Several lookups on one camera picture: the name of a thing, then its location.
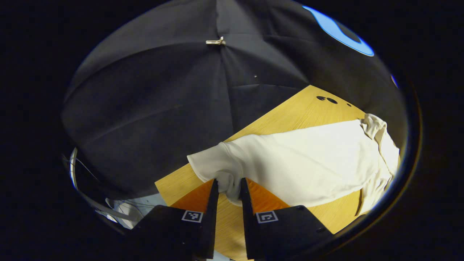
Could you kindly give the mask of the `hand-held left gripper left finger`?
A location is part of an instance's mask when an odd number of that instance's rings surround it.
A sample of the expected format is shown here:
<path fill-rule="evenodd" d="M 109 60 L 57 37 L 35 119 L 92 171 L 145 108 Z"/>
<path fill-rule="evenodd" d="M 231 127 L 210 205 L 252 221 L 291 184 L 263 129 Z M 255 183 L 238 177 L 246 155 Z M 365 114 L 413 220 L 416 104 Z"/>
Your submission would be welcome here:
<path fill-rule="evenodd" d="M 218 182 L 211 179 L 171 206 L 155 206 L 130 231 L 126 261 L 212 259 L 218 197 Z"/>

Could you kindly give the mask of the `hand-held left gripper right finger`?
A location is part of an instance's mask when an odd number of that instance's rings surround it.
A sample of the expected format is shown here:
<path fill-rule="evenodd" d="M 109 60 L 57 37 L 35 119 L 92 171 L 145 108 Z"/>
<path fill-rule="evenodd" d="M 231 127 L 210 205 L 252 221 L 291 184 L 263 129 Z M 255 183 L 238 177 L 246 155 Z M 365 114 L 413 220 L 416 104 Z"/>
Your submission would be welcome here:
<path fill-rule="evenodd" d="M 303 205 L 290 206 L 262 185 L 241 180 L 247 258 L 255 261 L 300 261 L 333 239 Z"/>

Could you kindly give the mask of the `white t-shirt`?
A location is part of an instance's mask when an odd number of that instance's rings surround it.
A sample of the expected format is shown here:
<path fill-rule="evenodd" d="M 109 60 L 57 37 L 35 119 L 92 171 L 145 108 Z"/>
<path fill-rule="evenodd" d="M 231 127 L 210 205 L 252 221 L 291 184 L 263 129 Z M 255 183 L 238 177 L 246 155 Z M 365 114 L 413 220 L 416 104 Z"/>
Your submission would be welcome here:
<path fill-rule="evenodd" d="M 241 206 L 240 181 L 248 178 L 291 206 L 313 207 L 361 191 L 359 213 L 385 194 L 399 165 L 399 148 L 387 123 L 373 114 L 270 135 L 246 135 L 187 156 L 203 182 Z"/>

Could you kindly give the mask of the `black backdrop cloth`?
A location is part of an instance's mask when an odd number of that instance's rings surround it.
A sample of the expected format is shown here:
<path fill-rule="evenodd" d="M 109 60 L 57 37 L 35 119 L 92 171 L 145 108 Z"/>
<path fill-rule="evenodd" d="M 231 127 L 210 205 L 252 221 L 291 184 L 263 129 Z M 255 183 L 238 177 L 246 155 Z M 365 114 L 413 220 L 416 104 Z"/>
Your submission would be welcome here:
<path fill-rule="evenodd" d="M 187 155 L 226 140 L 308 85 L 388 124 L 400 148 L 400 90 L 361 39 L 293 0 L 170 0 L 106 37 L 77 69 L 62 122 L 108 185 L 133 197 Z M 206 40 L 225 38 L 225 46 Z"/>

